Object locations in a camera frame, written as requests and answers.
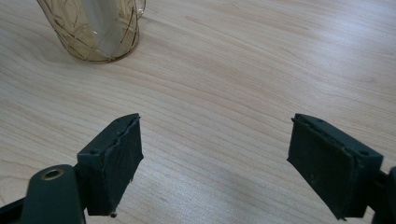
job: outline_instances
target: wood grain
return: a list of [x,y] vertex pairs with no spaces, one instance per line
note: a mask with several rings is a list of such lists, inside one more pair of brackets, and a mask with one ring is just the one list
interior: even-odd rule
[[136,112],[145,159],[89,223],[338,223],[286,162],[294,113],[396,164],[395,1],[148,0],[139,25],[133,54],[82,63],[36,1],[0,1],[0,205]]

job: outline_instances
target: light wood surface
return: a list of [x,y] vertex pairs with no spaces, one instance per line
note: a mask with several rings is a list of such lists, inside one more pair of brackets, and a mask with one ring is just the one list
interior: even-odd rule
[[294,113],[396,165],[395,1],[148,0],[139,25],[130,56],[83,63],[36,1],[0,0],[0,205],[131,113],[145,159],[88,223],[338,223],[286,162]]

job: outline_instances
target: wooden table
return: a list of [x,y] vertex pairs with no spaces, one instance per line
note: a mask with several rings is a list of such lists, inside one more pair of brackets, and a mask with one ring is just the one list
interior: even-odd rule
[[139,25],[130,56],[83,63],[35,0],[0,1],[0,205],[131,113],[145,159],[88,223],[338,223],[286,161],[295,113],[396,165],[395,1],[148,0]]

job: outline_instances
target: screw hole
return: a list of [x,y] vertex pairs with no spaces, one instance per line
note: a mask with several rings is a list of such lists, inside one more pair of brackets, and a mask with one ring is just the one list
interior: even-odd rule
[[64,170],[62,170],[62,169],[50,170],[50,171],[44,173],[41,176],[41,179],[43,179],[43,180],[52,180],[52,179],[58,178],[59,176],[61,176],[63,174],[64,174]]

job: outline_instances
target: cylindrical container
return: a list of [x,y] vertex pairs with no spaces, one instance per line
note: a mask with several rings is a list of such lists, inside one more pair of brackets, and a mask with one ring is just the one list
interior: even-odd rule
[[131,53],[146,0],[37,0],[64,48],[88,62],[109,63]]

